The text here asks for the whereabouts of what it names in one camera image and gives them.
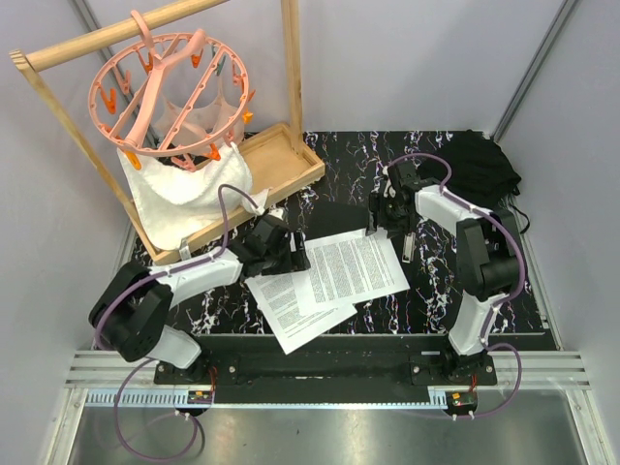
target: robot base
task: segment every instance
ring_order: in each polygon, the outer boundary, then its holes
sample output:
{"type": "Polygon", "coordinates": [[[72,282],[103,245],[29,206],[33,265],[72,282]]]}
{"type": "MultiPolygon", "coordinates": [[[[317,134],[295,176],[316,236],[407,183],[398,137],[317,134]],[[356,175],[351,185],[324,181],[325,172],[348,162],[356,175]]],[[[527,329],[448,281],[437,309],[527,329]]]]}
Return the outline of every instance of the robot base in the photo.
{"type": "Polygon", "coordinates": [[[410,356],[409,363],[414,386],[469,387],[474,375],[478,386],[497,385],[495,365],[489,354],[480,354],[475,362],[458,369],[447,369],[446,357],[438,353],[410,356]]]}

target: wooden frame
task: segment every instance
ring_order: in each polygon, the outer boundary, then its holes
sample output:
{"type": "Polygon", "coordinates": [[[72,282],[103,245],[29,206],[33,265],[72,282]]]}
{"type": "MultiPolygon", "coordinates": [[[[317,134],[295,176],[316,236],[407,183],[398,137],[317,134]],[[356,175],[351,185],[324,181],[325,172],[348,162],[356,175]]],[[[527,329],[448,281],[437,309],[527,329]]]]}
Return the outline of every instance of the wooden frame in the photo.
{"type": "MultiPolygon", "coordinates": [[[[185,16],[207,10],[228,0],[178,0],[143,15],[154,29],[185,16]]],[[[325,174],[325,164],[303,143],[301,130],[301,65],[299,59],[299,7],[297,0],[281,0],[282,23],[286,51],[291,123],[279,123],[243,142],[239,148],[254,176],[254,190],[265,187],[269,192],[267,205],[273,205],[302,187],[319,180],[325,174]]],[[[15,66],[37,91],[56,118],[65,127],[77,146],[93,164],[99,175],[122,203],[138,235],[155,264],[171,264],[180,260],[178,250],[159,250],[150,242],[140,222],[133,201],[125,194],[118,181],[109,172],[97,152],[88,142],[69,113],[51,92],[39,72],[74,60],[101,48],[131,39],[139,34],[132,18],[103,27],[69,41],[24,54],[11,52],[15,66]]],[[[251,218],[251,214],[238,208],[230,214],[230,227],[234,228],[251,218]]],[[[203,247],[224,232],[223,223],[217,222],[187,238],[191,251],[203,247]]]]}

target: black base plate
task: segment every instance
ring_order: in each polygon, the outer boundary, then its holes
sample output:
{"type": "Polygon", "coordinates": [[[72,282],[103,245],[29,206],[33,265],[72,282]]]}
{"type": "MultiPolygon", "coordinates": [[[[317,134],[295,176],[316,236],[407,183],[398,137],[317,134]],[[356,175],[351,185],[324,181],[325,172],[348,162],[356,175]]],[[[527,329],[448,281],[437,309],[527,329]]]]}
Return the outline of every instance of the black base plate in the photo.
{"type": "Polygon", "coordinates": [[[481,367],[460,377],[447,377],[442,373],[441,360],[438,355],[415,355],[409,357],[411,377],[414,386],[464,386],[472,385],[472,377],[476,375],[478,386],[496,386],[497,376],[493,357],[486,354],[481,367]]]}

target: orange clothespin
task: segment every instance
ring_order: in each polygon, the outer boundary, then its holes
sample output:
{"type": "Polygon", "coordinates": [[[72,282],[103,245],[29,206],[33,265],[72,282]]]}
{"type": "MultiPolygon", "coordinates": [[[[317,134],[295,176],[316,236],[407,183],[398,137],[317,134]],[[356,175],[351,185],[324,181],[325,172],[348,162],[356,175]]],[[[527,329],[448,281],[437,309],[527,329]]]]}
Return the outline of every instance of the orange clothespin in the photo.
{"type": "Polygon", "coordinates": [[[198,65],[200,65],[203,52],[204,52],[204,48],[201,50],[200,55],[192,55],[192,65],[194,66],[194,68],[198,68],[198,65]]]}
{"type": "Polygon", "coordinates": [[[243,118],[244,124],[250,124],[252,122],[252,118],[254,117],[254,113],[252,111],[245,110],[243,116],[241,117],[243,118]]]}
{"type": "MultiPolygon", "coordinates": [[[[102,124],[102,127],[104,128],[104,130],[107,133],[109,133],[112,130],[112,128],[109,125],[107,125],[106,123],[102,124]]],[[[140,163],[140,160],[136,156],[136,154],[134,152],[130,152],[129,150],[123,150],[123,153],[125,154],[125,156],[129,160],[129,163],[132,164],[132,167],[134,167],[137,171],[140,171],[141,168],[142,168],[142,163],[140,163]]]]}
{"type": "Polygon", "coordinates": [[[148,63],[146,63],[144,61],[144,58],[142,58],[142,54],[140,53],[139,50],[136,50],[136,53],[138,54],[138,58],[139,58],[139,62],[141,63],[142,67],[144,68],[144,71],[149,74],[152,70],[153,70],[153,55],[151,54],[151,52],[148,52],[148,63]]]}
{"type": "Polygon", "coordinates": [[[109,114],[115,114],[116,113],[116,89],[112,87],[109,90],[109,98],[108,98],[108,95],[106,94],[106,91],[104,90],[104,86],[99,84],[99,93],[101,95],[101,99],[104,101],[104,104],[106,104],[106,108],[108,109],[109,114]]]}
{"type": "Polygon", "coordinates": [[[211,160],[215,160],[216,162],[222,160],[222,157],[220,156],[220,151],[217,149],[217,145],[211,143],[211,145],[209,146],[211,147],[211,151],[209,153],[205,153],[204,156],[206,158],[210,158],[211,160]]]}
{"type": "Polygon", "coordinates": [[[132,167],[134,167],[137,171],[140,171],[142,168],[142,163],[140,163],[140,160],[136,154],[134,152],[130,152],[129,150],[123,150],[123,153],[127,156],[127,159],[129,160],[129,163],[132,164],[132,167]]]}

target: white cloth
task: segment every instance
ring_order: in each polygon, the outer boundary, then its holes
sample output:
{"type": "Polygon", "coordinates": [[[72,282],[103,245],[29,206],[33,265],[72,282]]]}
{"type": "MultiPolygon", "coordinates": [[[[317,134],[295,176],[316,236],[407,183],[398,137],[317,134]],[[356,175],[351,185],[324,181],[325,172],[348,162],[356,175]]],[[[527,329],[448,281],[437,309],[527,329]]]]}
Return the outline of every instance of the white cloth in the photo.
{"type": "MultiPolygon", "coordinates": [[[[220,149],[221,160],[211,161],[201,170],[190,172],[162,165],[152,157],[136,156],[142,165],[136,170],[125,154],[117,150],[134,203],[146,235],[162,250],[178,249],[181,240],[222,219],[217,197],[221,184],[231,184],[243,192],[252,191],[252,173],[235,144],[220,149]]],[[[232,189],[222,192],[228,212],[241,203],[255,214],[264,212],[268,189],[252,196],[259,209],[232,189]]]]}

